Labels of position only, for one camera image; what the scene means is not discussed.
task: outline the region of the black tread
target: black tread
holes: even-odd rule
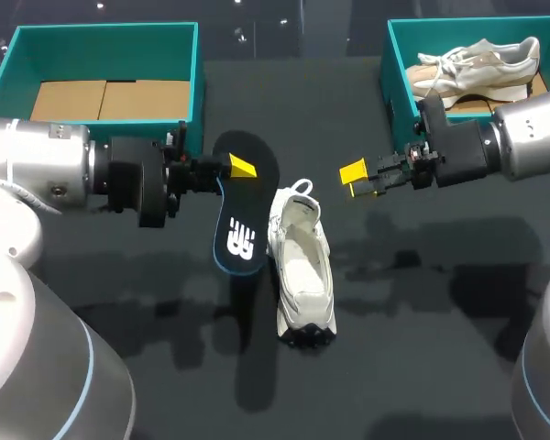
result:
[[[280,340],[292,348],[319,348],[330,345],[335,338],[329,328],[323,330],[316,324],[308,324],[297,330],[288,328]]]

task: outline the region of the new balance logo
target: new balance logo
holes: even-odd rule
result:
[[[255,231],[241,225],[234,217],[230,217],[230,231],[228,231],[228,241],[226,247],[232,255],[241,257],[249,261],[253,258],[253,240]]]

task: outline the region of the white cable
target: white cable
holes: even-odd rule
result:
[[[7,156],[6,156],[6,180],[8,182],[12,182],[13,178],[13,164],[12,160],[10,159],[11,155],[11,147],[14,143],[13,136],[17,132],[17,125],[18,125],[18,119],[13,119],[12,122],[6,124],[6,133],[9,137],[8,142],[6,142],[7,147]]]
[[[0,179],[0,188],[14,194],[17,197],[20,197],[23,202],[34,208],[40,209],[41,211],[56,215],[61,214],[61,211],[51,208],[49,205],[42,202],[36,195],[16,183]]]

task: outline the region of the white shoelace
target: white shoelace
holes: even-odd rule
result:
[[[466,48],[454,48],[441,57],[418,53],[418,59],[423,66],[436,66],[436,75],[432,82],[432,86],[425,93],[425,96],[433,91],[438,83],[438,80],[444,73],[448,73],[456,78],[459,67],[471,65],[469,60],[464,59],[464,57],[468,55],[465,49]]]

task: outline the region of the shoe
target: shoe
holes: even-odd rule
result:
[[[330,247],[320,204],[308,195],[313,187],[301,179],[277,190],[269,216],[267,252],[280,279],[277,334],[292,347],[328,345],[336,337]]]
[[[519,44],[498,46],[482,39],[441,57],[420,53],[418,58],[421,64],[406,71],[415,101],[439,94],[446,109],[472,94],[519,101],[528,97],[527,84],[538,71],[540,42],[529,37]]]

